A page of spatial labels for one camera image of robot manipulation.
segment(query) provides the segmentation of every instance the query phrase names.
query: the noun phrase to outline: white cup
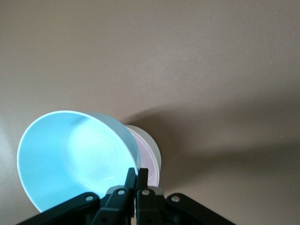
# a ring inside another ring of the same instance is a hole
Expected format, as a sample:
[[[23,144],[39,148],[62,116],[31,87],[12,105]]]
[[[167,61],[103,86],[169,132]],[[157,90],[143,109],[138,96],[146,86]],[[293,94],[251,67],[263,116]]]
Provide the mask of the white cup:
[[[40,212],[84,192],[102,198],[110,187],[124,185],[128,168],[137,173],[141,166],[149,167],[148,185],[158,186],[159,150],[137,130],[101,113],[41,116],[25,130],[17,153],[27,196]]]

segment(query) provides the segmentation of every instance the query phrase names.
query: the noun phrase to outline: silver screw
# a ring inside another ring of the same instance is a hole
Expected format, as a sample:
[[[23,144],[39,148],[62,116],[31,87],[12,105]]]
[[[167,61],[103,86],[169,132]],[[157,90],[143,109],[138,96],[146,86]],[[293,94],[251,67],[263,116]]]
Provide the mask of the silver screw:
[[[180,198],[179,198],[178,196],[174,195],[174,196],[171,198],[171,200],[172,200],[173,202],[177,203],[177,202],[180,201]]]
[[[142,194],[143,195],[150,195],[150,191],[145,189],[145,190],[142,191]]]
[[[125,191],[124,191],[124,190],[119,190],[119,191],[118,191],[118,195],[123,195],[123,194],[125,194]]]
[[[85,200],[86,200],[87,202],[92,201],[93,199],[94,199],[94,196],[91,196],[91,195],[86,196],[86,198],[85,198]]]

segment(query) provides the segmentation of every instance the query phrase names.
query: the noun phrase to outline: light blue plastic cup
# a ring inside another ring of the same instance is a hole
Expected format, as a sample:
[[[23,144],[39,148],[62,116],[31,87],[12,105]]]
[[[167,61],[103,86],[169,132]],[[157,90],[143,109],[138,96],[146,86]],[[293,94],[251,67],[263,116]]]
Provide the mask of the light blue plastic cup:
[[[84,192],[104,197],[124,185],[128,168],[141,166],[128,129],[100,113],[56,111],[35,120],[17,153],[22,186],[43,212]]]

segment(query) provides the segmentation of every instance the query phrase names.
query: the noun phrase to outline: beige surface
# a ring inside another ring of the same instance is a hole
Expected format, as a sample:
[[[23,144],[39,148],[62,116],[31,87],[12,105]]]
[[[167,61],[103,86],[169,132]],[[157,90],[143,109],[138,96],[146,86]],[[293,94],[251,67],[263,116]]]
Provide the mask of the beige surface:
[[[1,1],[0,224],[37,214],[16,152],[37,117],[148,131],[165,195],[300,224],[300,1]]]

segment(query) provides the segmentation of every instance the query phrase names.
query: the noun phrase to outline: table surface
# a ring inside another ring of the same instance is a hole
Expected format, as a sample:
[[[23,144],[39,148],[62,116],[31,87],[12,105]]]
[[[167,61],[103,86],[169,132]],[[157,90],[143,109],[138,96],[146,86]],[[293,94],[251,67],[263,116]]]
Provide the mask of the table surface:
[[[1,1],[0,224],[36,215],[20,138],[56,110],[138,126],[165,195],[300,224],[300,1]]]

